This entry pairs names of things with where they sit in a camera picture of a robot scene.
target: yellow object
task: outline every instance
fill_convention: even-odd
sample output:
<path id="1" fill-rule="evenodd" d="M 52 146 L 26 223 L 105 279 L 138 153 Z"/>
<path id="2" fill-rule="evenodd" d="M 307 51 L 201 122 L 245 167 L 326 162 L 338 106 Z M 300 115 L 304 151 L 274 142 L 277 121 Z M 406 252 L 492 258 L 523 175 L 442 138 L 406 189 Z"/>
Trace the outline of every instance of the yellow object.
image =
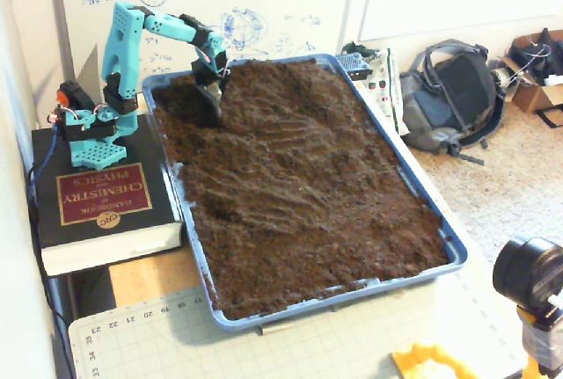
<path id="1" fill-rule="evenodd" d="M 403 379 L 429 379 L 432 373 L 425 371 L 425 364 L 436 362 L 451 368 L 457 379 L 479 379 L 467 366 L 454 359 L 441 346 L 424 346 L 421 343 L 413 344 L 407 351 L 395 351 L 391 353 Z"/>
<path id="2" fill-rule="evenodd" d="M 528 355 L 528 366 L 522 371 L 522 379 L 547 379 L 547 376 L 539 374 L 537 361 L 531 355 Z"/>
<path id="3" fill-rule="evenodd" d="M 536 323 L 536 317 L 528 313 L 526 310 L 517 307 L 516 311 L 518 316 L 523 322 L 528 322 L 530 325 Z M 539 374 L 539 367 L 537 361 L 531 355 L 528 355 L 528 366 L 522 371 L 522 379 L 547 379 L 547 376 Z"/>

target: strap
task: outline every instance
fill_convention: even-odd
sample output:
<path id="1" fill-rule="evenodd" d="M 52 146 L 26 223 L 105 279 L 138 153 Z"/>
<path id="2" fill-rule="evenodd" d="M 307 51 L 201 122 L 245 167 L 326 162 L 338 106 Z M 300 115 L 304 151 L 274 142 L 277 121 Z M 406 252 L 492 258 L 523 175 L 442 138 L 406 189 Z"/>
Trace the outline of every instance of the strap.
<path id="1" fill-rule="evenodd" d="M 448 101 L 448 105 L 450 106 L 451 111 L 456 117 L 457 122 L 461 126 L 462 131 L 464 133 L 467 133 L 469 128 L 467 127 L 467 124 L 465 124 L 464 119 L 462 118 L 461 114 L 457 110 L 457 107 L 454 105 L 453 101 L 451 100 L 448 91 L 440 81 L 440 78 L 438 77 L 435 71 L 434 64 L 432 63 L 432 53 L 436 50 L 440 50 L 450 55 L 457 55 L 462 53 L 481 54 L 485 57 L 485 59 L 488 51 L 486 50 L 486 48 L 480 45 L 473 46 L 464 43 L 461 40 L 448 39 L 436 43 L 431 47 L 427 47 L 424 50 L 424 52 L 416 56 L 414 63 L 411 66 L 411 69 L 417 70 L 418 66 L 420 65 L 420 61 L 422 61 L 422 59 L 424 60 L 423 69 L 422 69 L 423 83 L 426 83 L 428 88 L 430 88 L 430 90 L 432 90 L 433 92 L 439 92 L 439 91 L 443 92 L 443 95 Z"/>
<path id="2" fill-rule="evenodd" d="M 463 139 L 459 139 L 459 144 L 462 146 L 470 146 L 474 143 L 480 142 L 485 137 L 493 133 L 501 124 L 502 114 L 504 113 L 504 97 L 497 93 L 494 100 L 494 109 L 491 116 L 486 121 L 485 125 L 475 133 L 467 135 Z"/>
<path id="3" fill-rule="evenodd" d="M 422 60 L 427 55 L 431 55 L 434 51 L 438 49 L 441 49 L 443 52 L 447 54 L 455 55 L 455 54 L 460 54 L 462 52 L 479 52 L 481 48 L 483 47 L 481 47 L 480 45 L 476 45 L 476 46 L 469 45 L 457 39 L 443 40 L 442 42 L 438 42 L 435 45 L 432 45 L 431 47 L 427 47 L 424 51 L 416 55 L 410 69 L 418 70 Z"/>

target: cutting mat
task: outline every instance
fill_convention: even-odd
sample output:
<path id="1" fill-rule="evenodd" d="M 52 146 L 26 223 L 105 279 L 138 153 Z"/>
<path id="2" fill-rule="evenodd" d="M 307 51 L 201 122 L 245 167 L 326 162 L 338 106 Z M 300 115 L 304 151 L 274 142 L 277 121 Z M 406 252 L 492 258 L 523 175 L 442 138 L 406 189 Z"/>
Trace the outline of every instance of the cutting mat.
<path id="1" fill-rule="evenodd" d="M 397 378 L 389 353 L 415 340 L 441 343 L 481 377 L 502 378 L 525 361 L 519 331 L 473 274 L 314 312 L 262 336 L 221 330 L 203 289 L 188 288 L 74 322 L 77 378 Z"/>

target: blue cable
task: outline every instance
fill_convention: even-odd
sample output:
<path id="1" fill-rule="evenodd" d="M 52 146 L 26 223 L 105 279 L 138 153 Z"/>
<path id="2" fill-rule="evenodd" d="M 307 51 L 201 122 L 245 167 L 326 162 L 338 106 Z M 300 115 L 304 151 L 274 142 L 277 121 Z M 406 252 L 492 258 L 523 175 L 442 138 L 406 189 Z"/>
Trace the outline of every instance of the blue cable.
<path id="1" fill-rule="evenodd" d="M 39 169 L 33 173 L 33 180 L 29 183 L 29 191 L 27 192 L 28 200 L 31 200 L 33 197 L 33 188 L 35 187 L 35 181 L 37 181 L 41 172 L 43 171 L 43 168 L 45 168 L 45 165 L 47 165 L 47 162 L 49 162 L 49 158 L 53 155 L 53 150 L 55 150 L 55 145 L 56 145 L 56 124 L 53 124 L 53 141 L 51 142 L 51 147 L 49 148 L 49 152 L 47 152 L 45 159 L 43 159 L 43 163 L 41 164 Z"/>

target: cardboard box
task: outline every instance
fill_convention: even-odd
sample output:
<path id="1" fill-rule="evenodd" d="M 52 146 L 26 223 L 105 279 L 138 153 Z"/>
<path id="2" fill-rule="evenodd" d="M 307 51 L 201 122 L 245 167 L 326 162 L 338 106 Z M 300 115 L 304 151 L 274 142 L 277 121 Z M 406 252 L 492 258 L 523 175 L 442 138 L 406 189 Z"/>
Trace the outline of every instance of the cardboard box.
<path id="1" fill-rule="evenodd" d="M 527 47 L 530 39 L 536 41 L 541 33 L 524 35 L 516 38 L 514 44 L 517 47 Z M 549 34 L 554 40 L 563 40 L 563 30 L 553 30 Z M 503 61 L 514 71 L 520 68 L 509 58 L 503 58 Z M 527 73 L 523 74 L 524 82 L 515 92 L 512 102 L 518 105 L 525 113 L 531 113 L 538 109 L 551 108 L 552 106 L 563 104 L 563 84 L 555 86 L 540 86 Z"/>

